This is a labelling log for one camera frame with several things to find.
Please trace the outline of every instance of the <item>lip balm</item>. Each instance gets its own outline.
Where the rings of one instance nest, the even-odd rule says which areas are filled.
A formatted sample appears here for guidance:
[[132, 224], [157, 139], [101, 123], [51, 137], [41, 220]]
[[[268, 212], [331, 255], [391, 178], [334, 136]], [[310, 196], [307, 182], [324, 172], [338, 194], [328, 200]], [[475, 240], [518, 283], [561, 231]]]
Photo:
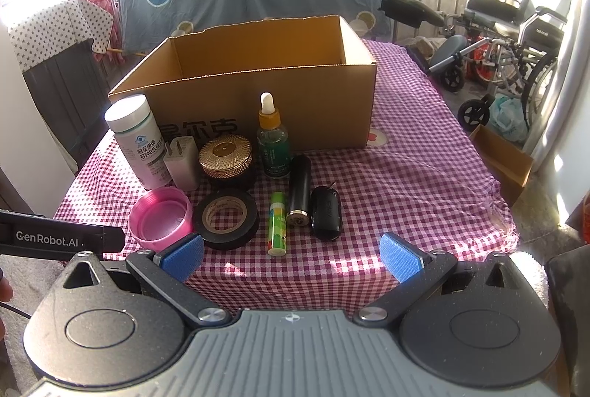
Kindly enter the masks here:
[[268, 212], [268, 247], [267, 252], [274, 257], [287, 254], [287, 222], [285, 222], [285, 194], [273, 192], [270, 196]]

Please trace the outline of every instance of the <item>white bottle cap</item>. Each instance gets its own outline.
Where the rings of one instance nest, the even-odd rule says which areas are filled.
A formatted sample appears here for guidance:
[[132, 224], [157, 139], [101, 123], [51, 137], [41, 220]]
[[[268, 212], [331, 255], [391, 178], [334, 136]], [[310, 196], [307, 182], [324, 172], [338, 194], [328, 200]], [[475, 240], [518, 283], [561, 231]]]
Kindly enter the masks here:
[[114, 103], [104, 113], [104, 120], [115, 133], [124, 133], [149, 116], [151, 109], [143, 94], [134, 94]]
[[274, 102], [272, 94], [262, 93], [260, 96], [260, 102], [262, 103], [263, 114], [272, 114], [274, 112]]

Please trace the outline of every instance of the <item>wall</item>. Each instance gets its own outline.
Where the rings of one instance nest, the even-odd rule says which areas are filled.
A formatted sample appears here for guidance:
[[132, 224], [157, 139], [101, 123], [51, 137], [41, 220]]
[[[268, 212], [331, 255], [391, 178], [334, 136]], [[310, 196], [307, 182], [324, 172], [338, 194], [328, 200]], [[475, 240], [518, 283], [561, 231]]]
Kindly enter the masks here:
[[[532, 133], [538, 135], [533, 138], [538, 142], [531, 152], [545, 189], [557, 203], [561, 222], [590, 191], [590, 0], [572, 0], [568, 20], [557, 78], [548, 90], [547, 101], [559, 97], [551, 114], [541, 114], [539, 121], [547, 120], [545, 130], [538, 132], [537, 124], [542, 122], [533, 126]], [[527, 145], [524, 150], [530, 152]]]
[[52, 217], [74, 180], [22, 77], [0, 23], [0, 168], [35, 214]]
[[539, 169], [545, 188], [555, 198], [565, 222], [590, 191], [590, 59], [585, 56], [583, 81], [560, 136]]

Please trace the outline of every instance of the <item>purple checkered tablecloth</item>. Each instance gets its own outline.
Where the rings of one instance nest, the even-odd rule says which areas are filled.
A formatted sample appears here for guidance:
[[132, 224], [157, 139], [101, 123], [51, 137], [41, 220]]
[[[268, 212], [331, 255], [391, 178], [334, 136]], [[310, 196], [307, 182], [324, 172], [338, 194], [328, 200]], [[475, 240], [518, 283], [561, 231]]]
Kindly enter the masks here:
[[[260, 212], [257, 235], [235, 251], [206, 249], [189, 286], [233, 310], [354, 311], [395, 284], [379, 260], [379, 236], [385, 231], [423, 250], [443, 248], [461, 260], [514, 250], [518, 235], [500, 185], [436, 89], [403, 48], [373, 41], [366, 45], [378, 62], [370, 146], [308, 153], [313, 185], [336, 181], [344, 220], [341, 237], [323, 243], [307, 228], [289, 229], [287, 255], [268, 256], [270, 195], [286, 192], [288, 182], [265, 177], [259, 167], [250, 190]], [[122, 227], [125, 249], [105, 257], [123, 259], [139, 249], [127, 215], [145, 192], [108, 132], [55, 218]], [[209, 192], [203, 183], [189, 196], [197, 204]]]

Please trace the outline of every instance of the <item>gold jar lid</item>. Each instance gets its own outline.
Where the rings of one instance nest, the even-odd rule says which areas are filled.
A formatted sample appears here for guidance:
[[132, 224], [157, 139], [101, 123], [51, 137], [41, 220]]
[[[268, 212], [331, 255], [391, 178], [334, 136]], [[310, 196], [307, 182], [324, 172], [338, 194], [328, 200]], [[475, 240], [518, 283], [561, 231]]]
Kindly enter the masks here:
[[239, 176], [252, 164], [252, 145], [244, 136], [221, 136], [199, 152], [199, 163], [208, 176], [228, 179]]

